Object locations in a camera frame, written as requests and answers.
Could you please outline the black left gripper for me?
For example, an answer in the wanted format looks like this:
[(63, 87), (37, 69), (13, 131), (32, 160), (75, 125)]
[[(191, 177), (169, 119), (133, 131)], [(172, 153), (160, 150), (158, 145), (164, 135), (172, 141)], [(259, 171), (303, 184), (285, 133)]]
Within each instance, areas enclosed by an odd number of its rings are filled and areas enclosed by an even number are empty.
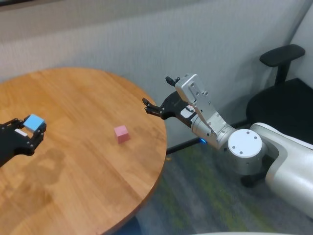
[(46, 124), (41, 124), (30, 138), (24, 136), (15, 129), (23, 128), (24, 120), (14, 118), (6, 123), (0, 124), (0, 166), (4, 166), (8, 161), (17, 155), (31, 156), (34, 150), (43, 141)]

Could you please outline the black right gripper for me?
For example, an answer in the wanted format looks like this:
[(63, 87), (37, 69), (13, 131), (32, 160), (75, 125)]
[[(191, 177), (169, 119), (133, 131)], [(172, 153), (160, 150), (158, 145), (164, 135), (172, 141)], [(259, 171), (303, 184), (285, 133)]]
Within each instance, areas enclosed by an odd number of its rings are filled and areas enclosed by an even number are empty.
[[(172, 79), (167, 76), (165, 80), (169, 85), (175, 86), (180, 81), (180, 77)], [(196, 115), (194, 108), (183, 101), (177, 92), (171, 93), (161, 107), (153, 105), (146, 98), (142, 98), (142, 102), (147, 114), (160, 117), (163, 120), (175, 117), (188, 127), (191, 127), (192, 118)]]

